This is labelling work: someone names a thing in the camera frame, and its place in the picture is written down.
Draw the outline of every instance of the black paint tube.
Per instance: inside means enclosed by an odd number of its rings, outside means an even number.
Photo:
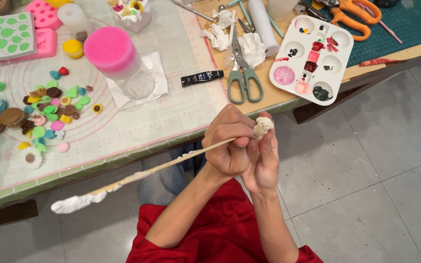
[[[186,87],[192,84],[212,81],[215,79],[220,79],[222,77],[224,77],[223,70],[201,72],[199,74],[182,77],[182,87]]]

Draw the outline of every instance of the orange-handled scissors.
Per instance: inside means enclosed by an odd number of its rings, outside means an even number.
[[[321,3],[324,3],[327,8],[329,9],[330,13],[334,16],[334,19],[331,20],[331,23],[339,26],[338,22],[342,22],[346,26],[356,29],[363,33],[363,36],[353,36],[354,40],[356,41],[363,41],[367,39],[370,34],[371,30],[367,25],[359,23],[342,12],[342,10],[349,11],[362,20],[364,20],[367,24],[376,24],[381,20],[381,11],[377,6],[371,3],[368,0],[318,0]],[[361,3],[371,9],[375,17],[372,17],[368,12],[361,9],[359,6],[354,4],[353,2]]]

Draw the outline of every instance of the forearm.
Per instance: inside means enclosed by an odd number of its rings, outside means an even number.
[[[270,263],[295,263],[298,248],[285,224],[277,190],[270,194],[251,194],[262,249]]]
[[[145,239],[162,248],[176,246],[207,201],[226,182],[212,174],[216,172],[210,164],[205,164],[199,174],[157,218]]]

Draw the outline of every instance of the silicone baking mat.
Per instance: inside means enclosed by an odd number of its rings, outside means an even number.
[[[347,67],[421,44],[421,0],[402,0],[393,8],[380,8],[380,10],[383,13],[381,21],[401,39],[402,44],[394,39],[380,24],[370,25],[371,36],[365,41],[355,41]],[[320,11],[329,19],[333,18],[326,8]],[[344,13],[365,24],[355,15],[347,11],[344,11]],[[361,35],[359,31],[342,23],[339,24],[353,35]]]
[[[180,77],[216,70],[207,42],[200,38],[201,27],[196,15],[170,1],[151,1],[152,21],[140,33],[129,34],[141,55],[158,51],[168,80],[169,95],[118,111],[107,87],[105,77],[86,59],[70,59],[61,50],[72,36],[65,26],[58,33],[55,57],[15,63],[0,63],[0,81],[7,84],[0,98],[10,107],[23,108],[22,98],[36,85],[51,80],[50,70],[65,66],[70,74],[58,81],[64,92],[74,85],[89,85],[91,102],[64,127],[64,141],[70,144],[66,153],[56,151],[63,141],[46,140],[47,152],[38,170],[31,171],[20,162],[16,148],[28,139],[19,129],[5,128],[0,134],[0,190],[56,175],[61,171],[102,160],[122,152],[207,127],[227,104],[221,81],[181,87]],[[105,0],[76,0],[96,28],[119,26],[108,10]],[[100,114],[92,112],[95,103],[103,105]]]

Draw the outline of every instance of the green-handled scissors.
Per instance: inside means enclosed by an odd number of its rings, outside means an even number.
[[[256,76],[256,73],[252,68],[248,66],[248,63],[243,58],[243,54],[241,52],[241,47],[238,42],[238,36],[237,31],[233,31],[233,40],[232,40],[232,47],[233,47],[233,54],[235,56],[235,63],[233,64],[233,68],[230,72],[230,78],[228,79],[228,99],[231,101],[231,103],[234,104],[242,104],[246,100],[245,90],[248,93],[248,100],[252,103],[256,103],[262,99],[264,96],[264,91],[262,90],[261,82],[258,79],[258,76]],[[243,74],[240,72],[240,67],[243,68]],[[243,84],[242,75],[245,77],[245,84]],[[249,91],[249,80],[252,79],[254,82],[256,82],[256,85],[258,86],[260,96],[259,98],[253,99],[251,97],[251,92]],[[240,92],[241,92],[241,100],[237,101],[231,97],[231,84],[233,81],[237,81]]]

